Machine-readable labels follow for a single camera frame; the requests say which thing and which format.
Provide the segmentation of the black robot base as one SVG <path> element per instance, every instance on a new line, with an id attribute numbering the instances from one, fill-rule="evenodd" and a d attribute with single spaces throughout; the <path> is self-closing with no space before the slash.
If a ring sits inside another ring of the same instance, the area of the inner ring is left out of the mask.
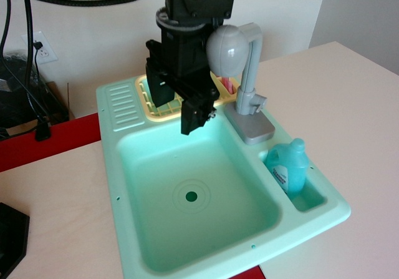
<path id="1" fill-rule="evenodd" d="M 26 256 L 30 216 L 1 202 L 1 278 Z"/>

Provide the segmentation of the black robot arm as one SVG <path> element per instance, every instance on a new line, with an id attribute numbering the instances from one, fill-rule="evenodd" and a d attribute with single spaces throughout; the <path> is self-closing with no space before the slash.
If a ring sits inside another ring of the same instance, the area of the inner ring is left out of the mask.
<path id="1" fill-rule="evenodd" d="M 206 43 L 231 17 L 234 0 L 165 0 L 155 20 L 161 40 L 149 40 L 147 82 L 155 106 L 183 98 L 181 133 L 204 126 L 215 113 L 219 91 L 211 78 Z"/>

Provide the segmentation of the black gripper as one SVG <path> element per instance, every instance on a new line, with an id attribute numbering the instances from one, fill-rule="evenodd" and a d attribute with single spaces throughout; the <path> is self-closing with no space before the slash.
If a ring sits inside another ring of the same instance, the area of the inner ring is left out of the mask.
<path id="1" fill-rule="evenodd" d="M 147 84 L 156 107 L 172 101 L 175 93 L 184 101 L 181 108 L 181 133 L 189 135 L 215 116 L 218 91 L 211 79 L 205 44 L 213 31 L 204 22 L 172 20 L 165 7 L 157 10 L 161 41 L 149 40 L 146 47 Z"/>

